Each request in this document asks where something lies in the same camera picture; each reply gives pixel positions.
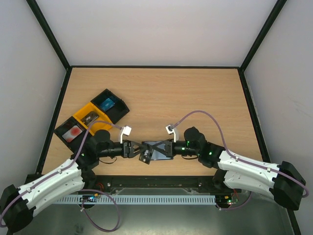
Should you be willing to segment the blue leather card holder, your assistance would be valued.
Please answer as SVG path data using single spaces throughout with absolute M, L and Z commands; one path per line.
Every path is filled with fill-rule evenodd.
M 169 140 L 142 142 L 144 147 L 141 149 L 139 160 L 146 164 L 149 164 L 150 161 L 172 160 L 174 157 L 169 157 L 166 153 L 166 145 L 168 143 Z

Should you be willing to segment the black VIP card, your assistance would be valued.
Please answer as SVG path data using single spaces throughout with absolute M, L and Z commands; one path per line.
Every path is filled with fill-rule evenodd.
M 140 156 L 139 156 L 139 161 L 145 164 L 150 164 L 152 155 L 153 155 L 153 149 L 150 145 L 148 145 L 146 146 L 145 149 L 141 151 Z
M 87 115 L 85 115 L 82 119 L 81 122 L 89 126 L 93 121 L 99 118 L 99 115 L 95 111 L 90 111 Z

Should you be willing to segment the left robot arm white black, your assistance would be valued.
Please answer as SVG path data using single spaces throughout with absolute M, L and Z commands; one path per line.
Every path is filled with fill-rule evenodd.
M 27 225 L 43 209 L 58 199 L 76 192 L 103 194 L 95 189 L 93 168 L 103 157 L 133 158 L 147 149 L 134 141 L 111 141 L 108 131 L 97 131 L 83 137 L 76 153 L 56 169 L 19 187 L 6 187 L 0 198 L 0 226 L 15 233 Z

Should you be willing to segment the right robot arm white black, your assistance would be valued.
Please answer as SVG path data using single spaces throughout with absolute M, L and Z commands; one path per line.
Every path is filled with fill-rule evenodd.
M 140 157 L 143 162 L 149 164 L 150 160 L 156 159 L 156 153 L 163 159 L 172 159 L 176 155 L 193 157 L 203 166 L 217 170 L 213 179 L 217 191 L 223 192 L 227 188 L 247 190 L 293 211 L 297 211 L 301 200 L 309 195 L 304 178 L 289 162 L 273 164 L 241 156 L 208 142 L 195 127 L 184 132 L 183 141 L 178 140 L 175 129 L 170 126 L 166 129 L 174 138 L 148 142 Z

